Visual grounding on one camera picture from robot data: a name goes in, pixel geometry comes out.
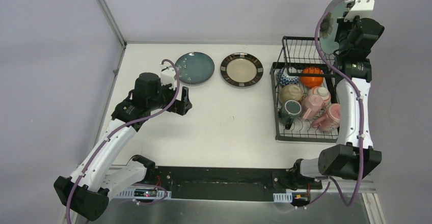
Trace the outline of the pink cup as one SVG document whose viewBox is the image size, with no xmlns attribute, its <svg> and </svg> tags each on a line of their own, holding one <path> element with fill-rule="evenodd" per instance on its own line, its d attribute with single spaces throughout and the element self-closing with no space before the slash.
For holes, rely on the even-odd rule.
<svg viewBox="0 0 432 224">
<path fill-rule="evenodd" d="M 321 96 L 316 94 L 308 95 L 302 102 L 303 113 L 300 120 L 303 122 L 305 120 L 313 119 L 322 109 L 322 106 L 323 99 Z"/>
</svg>

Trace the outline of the teal flower plate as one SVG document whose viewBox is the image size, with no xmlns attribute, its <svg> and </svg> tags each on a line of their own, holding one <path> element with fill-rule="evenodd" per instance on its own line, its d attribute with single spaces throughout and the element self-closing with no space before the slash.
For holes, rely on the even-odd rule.
<svg viewBox="0 0 432 224">
<path fill-rule="evenodd" d="M 346 3 L 339 1 L 341 0 L 332 0 L 326 7 L 326 16 L 319 28 L 320 46 L 322 51 L 328 55 L 339 48 L 339 44 L 335 41 L 338 28 L 337 20 L 348 11 Z"/>
</svg>

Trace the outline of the dark green mug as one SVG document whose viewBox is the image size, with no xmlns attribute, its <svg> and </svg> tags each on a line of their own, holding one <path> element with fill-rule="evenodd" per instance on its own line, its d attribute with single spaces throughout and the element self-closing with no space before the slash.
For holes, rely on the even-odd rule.
<svg viewBox="0 0 432 224">
<path fill-rule="evenodd" d="M 302 114 L 302 106 L 296 100 L 287 100 L 279 109 L 278 118 L 285 129 L 291 129 L 294 120 Z"/>
</svg>

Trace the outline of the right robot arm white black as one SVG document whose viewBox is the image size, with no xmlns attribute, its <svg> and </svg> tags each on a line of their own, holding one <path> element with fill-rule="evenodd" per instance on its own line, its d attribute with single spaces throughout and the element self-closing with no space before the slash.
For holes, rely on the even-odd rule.
<svg viewBox="0 0 432 224">
<path fill-rule="evenodd" d="M 341 122 L 336 145 L 322 150 L 317 158 L 298 159 L 289 170 L 289 182 L 302 188 L 309 180 L 338 177 L 361 181 L 382 161 L 373 147 L 368 125 L 368 97 L 372 68 L 368 55 L 385 28 L 371 18 L 356 16 L 338 20 L 334 62 L 337 100 Z"/>
</svg>

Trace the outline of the dark blue plate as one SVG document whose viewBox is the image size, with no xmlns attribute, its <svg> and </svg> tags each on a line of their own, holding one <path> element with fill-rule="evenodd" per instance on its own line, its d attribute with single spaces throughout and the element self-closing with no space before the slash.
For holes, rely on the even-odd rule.
<svg viewBox="0 0 432 224">
<path fill-rule="evenodd" d="M 199 85 L 209 80 L 215 70 L 214 61 L 202 52 L 189 52 L 177 59 L 175 66 L 180 81 L 188 85 Z"/>
</svg>

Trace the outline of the black wire dish rack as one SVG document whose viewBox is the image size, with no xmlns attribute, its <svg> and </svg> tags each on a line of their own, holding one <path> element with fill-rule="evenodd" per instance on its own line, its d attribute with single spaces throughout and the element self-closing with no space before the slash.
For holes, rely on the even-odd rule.
<svg viewBox="0 0 432 224">
<path fill-rule="evenodd" d="M 292 126 L 287 129 L 280 121 L 279 109 L 282 104 L 279 97 L 282 92 L 282 85 L 280 84 L 282 77 L 278 76 L 279 71 L 283 70 L 288 75 L 292 74 L 300 77 L 303 76 L 302 71 L 309 67 L 315 67 L 322 71 L 322 74 L 317 75 L 323 78 L 321 86 L 329 90 L 331 102 L 337 102 L 335 76 L 331 69 L 321 60 L 316 50 L 314 38 L 284 36 L 279 56 L 271 64 L 269 70 L 276 129 L 275 139 L 282 142 L 335 143 L 338 137 L 338 129 L 332 132 L 322 132 L 311 126 L 312 120 L 302 122 L 299 119 L 295 119 Z"/>
</svg>

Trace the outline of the black striped rim plate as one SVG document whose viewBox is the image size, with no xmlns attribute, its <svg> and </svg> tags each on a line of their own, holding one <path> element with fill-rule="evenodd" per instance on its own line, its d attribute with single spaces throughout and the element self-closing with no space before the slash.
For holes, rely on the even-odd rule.
<svg viewBox="0 0 432 224">
<path fill-rule="evenodd" d="M 249 53 L 237 52 L 222 60 L 220 73 L 228 84 L 248 88 L 261 80 L 264 70 L 258 58 Z"/>
</svg>

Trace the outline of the orange bowl white inside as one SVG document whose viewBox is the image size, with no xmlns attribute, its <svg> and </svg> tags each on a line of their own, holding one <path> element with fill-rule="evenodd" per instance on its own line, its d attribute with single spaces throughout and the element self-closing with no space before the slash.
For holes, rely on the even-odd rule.
<svg viewBox="0 0 432 224">
<path fill-rule="evenodd" d="M 313 66 L 306 67 L 302 70 L 302 74 L 314 74 L 314 76 L 299 77 L 300 82 L 308 88 L 319 87 L 323 83 L 323 77 L 316 76 L 316 75 L 322 75 L 323 71 L 317 67 L 313 67 Z"/>
</svg>

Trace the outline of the orange floral pattern bowl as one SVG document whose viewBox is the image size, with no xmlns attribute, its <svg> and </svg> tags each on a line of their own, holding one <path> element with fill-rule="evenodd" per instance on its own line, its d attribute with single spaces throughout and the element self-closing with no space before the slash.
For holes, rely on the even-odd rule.
<svg viewBox="0 0 432 224">
<path fill-rule="evenodd" d="M 308 95 L 318 95 L 323 99 L 323 107 L 331 104 L 331 94 L 326 87 L 316 86 L 308 91 Z"/>
</svg>

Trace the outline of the dark red cup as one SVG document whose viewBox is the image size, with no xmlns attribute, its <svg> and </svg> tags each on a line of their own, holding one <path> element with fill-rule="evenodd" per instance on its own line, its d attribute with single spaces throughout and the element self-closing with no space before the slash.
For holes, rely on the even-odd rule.
<svg viewBox="0 0 432 224">
<path fill-rule="evenodd" d="M 317 128 L 322 132 L 333 132 L 340 126 L 340 111 L 340 104 L 330 104 L 327 109 L 311 123 L 311 127 Z"/>
</svg>

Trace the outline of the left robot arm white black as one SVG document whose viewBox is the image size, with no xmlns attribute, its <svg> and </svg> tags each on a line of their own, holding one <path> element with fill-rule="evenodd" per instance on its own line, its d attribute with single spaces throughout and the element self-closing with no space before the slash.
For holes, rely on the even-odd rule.
<svg viewBox="0 0 432 224">
<path fill-rule="evenodd" d="M 135 87 L 112 113 L 109 124 L 84 161 L 69 177 L 59 176 L 55 191 L 66 208 L 66 223 L 72 223 L 74 212 L 87 221 L 97 220 L 109 202 L 126 188 L 155 180 L 155 162 L 134 155 L 126 166 L 108 175 L 107 172 L 126 144 L 142 125 L 163 112 L 185 115 L 192 108 L 189 89 L 171 85 L 156 89 Z"/>
</svg>

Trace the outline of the plain white bowl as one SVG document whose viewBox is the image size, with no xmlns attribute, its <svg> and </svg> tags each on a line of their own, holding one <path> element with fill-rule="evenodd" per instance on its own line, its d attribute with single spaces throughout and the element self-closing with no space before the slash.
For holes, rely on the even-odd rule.
<svg viewBox="0 0 432 224">
<path fill-rule="evenodd" d="M 286 85 L 280 91 L 278 95 L 278 100 L 281 104 L 288 100 L 295 100 L 301 102 L 304 97 L 304 91 L 298 85 Z"/>
</svg>

